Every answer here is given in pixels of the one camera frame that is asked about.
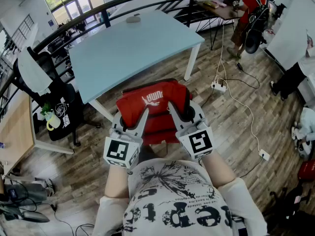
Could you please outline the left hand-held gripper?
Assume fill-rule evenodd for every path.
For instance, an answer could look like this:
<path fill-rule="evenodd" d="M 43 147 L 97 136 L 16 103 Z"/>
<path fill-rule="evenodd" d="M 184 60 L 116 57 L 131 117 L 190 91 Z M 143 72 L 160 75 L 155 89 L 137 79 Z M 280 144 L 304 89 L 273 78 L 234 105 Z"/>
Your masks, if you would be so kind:
<path fill-rule="evenodd" d="M 138 136 L 143 135 L 148 115 L 149 109 L 146 108 L 133 128 L 132 134 L 125 132 L 127 126 L 121 112 L 118 111 L 114 115 L 112 128 L 104 145 L 103 158 L 108 164 L 126 169 L 132 167 L 143 145 L 143 139 Z"/>

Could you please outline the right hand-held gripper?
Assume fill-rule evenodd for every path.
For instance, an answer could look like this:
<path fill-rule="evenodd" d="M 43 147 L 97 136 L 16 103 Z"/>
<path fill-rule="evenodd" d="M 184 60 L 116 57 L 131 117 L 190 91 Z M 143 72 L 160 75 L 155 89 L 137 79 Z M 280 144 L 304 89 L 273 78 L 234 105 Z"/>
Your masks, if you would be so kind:
<path fill-rule="evenodd" d="M 184 114 L 179 113 L 173 102 L 168 102 L 168 108 L 177 129 L 175 136 L 191 159 L 211 154 L 214 136 L 200 105 L 193 102 Z"/>

